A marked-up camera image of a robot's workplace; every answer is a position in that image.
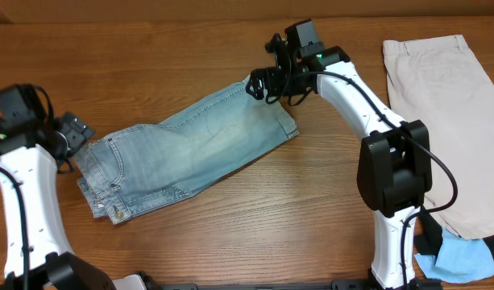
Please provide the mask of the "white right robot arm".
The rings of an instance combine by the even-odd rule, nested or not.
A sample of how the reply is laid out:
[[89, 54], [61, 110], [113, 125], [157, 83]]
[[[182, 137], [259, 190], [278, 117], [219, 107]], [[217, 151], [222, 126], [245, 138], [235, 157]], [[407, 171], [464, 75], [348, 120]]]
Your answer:
[[413, 269], [413, 236], [431, 189], [429, 133], [407, 122], [364, 83], [351, 58], [326, 48], [310, 19], [287, 27], [264, 45], [272, 67], [251, 72], [247, 92], [268, 104], [316, 93], [343, 117], [360, 141], [357, 187], [374, 213], [375, 254], [367, 280], [337, 281], [336, 289], [425, 289]]

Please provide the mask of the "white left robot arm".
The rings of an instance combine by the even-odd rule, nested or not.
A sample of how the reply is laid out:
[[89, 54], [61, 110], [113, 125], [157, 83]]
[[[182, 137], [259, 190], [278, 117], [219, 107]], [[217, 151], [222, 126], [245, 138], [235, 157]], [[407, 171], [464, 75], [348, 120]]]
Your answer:
[[138, 272], [112, 280], [75, 256], [60, 215], [56, 178], [94, 131], [67, 112], [54, 115], [45, 90], [32, 84], [0, 90], [0, 189], [7, 254], [1, 289], [155, 289]]

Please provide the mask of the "light blue denim shorts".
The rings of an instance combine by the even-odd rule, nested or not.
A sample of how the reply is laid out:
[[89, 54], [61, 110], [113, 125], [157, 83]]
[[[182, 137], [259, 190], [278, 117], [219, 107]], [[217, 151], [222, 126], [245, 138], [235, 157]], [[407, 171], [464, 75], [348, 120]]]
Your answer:
[[95, 218], [114, 224], [196, 196], [297, 136], [279, 103], [240, 81], [157, 124], [138, 124], [84, 146], [77, 184]]

